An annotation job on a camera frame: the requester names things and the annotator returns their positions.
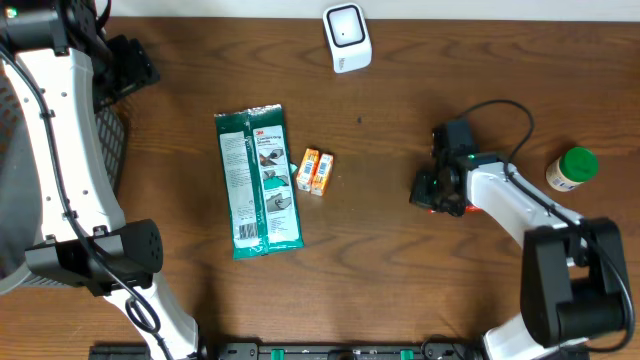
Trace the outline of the orange small box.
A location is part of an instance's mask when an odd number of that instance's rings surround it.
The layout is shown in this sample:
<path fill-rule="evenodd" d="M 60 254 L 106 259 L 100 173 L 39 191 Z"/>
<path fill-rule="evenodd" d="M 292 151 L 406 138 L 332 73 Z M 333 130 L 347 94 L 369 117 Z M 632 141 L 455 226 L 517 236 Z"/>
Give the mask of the orange small box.
<path fill-rule="evenodd" d="M 320 152 L 307 148 L 296 176 L 296 184 L 299 190 L 310 192 L 313 178 L 320 160 Z"/>
<path fill-rule="evenodd" d="M 328 153 L 321 155 L 311 183 L 310 192 L 316 196 L 323 196 L 326 192 L 329 178 L 333 169 L 334 156 Z"/>

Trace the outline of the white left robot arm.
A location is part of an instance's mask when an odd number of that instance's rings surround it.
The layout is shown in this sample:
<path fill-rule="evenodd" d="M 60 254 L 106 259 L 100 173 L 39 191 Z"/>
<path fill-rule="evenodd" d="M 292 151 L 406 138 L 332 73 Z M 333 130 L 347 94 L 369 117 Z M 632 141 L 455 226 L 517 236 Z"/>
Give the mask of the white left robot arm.
<path fill-rule="evenodd" d="M 99 346 L 91 358 L 203 359 L 196 320 L 162 274 L 156 223 L 129 222 L 117 200 L 128 131 L 112 106 L 158 82 L 139 41 L 108 37 L 91 1 L 5 1 L 1 60 L 35 160 L 41 212 L 1 290 L 84 288 L 118 308 L 140 346 Z"/>

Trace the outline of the green white snack bag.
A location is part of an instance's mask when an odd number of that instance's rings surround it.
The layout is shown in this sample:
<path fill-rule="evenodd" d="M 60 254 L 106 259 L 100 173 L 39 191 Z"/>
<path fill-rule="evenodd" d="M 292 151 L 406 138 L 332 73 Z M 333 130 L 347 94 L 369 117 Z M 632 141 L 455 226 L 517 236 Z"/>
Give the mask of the green white snack bag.
<path fill-rule="evenodd" d="M 215 116 L 233 258 L 304 247 L 282 107 Z"/>

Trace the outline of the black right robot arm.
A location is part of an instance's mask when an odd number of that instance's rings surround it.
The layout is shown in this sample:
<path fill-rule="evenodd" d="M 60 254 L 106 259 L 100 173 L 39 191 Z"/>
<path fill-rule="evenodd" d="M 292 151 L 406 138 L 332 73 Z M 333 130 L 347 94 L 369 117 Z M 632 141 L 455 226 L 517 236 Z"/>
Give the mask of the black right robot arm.
<path fill-rule="evenodd" d="M 589 341 L 622 332 L 635 311 L 618 226 L 553 202 L 506 159 L 482 153 L 466 119 L 433 130 L 434 166 L 417 173 L 412 204 L 493 218 L 521 247 L 520 312 L 487 331 L 467 359 L 586 359 Z"/>

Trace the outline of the green lid spice jar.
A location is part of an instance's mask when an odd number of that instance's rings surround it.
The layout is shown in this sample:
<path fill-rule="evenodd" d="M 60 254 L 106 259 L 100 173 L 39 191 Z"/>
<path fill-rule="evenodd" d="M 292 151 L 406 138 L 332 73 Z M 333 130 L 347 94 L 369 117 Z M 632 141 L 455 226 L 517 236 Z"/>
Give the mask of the green lid spice jar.
<path fill-rule="evenodd" d="M 573 147 L 547 167 L 545 177 L 556 191 L 569 192 L 593 179 L 598 172 L 596 155 L 587 148 Z"/>

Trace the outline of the red white snack stick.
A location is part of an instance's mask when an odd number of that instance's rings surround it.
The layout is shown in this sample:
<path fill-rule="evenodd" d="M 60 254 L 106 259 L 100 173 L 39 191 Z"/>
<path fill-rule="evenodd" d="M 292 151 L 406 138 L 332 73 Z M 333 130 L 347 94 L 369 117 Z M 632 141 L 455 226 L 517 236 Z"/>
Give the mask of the red white snack stick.
<path fill-rule="evenodd" d="M 433 214 L 433 213 L 437 213 L 437 211 L 429 209 L 427 210 L 429 213 Z M 478 208 L 474 205 L 467 205 L 465 208 L 465 214 L 466 213 L 474 213 L 474 212 L 483 212 L 483 210 L 481 208 Z"/>

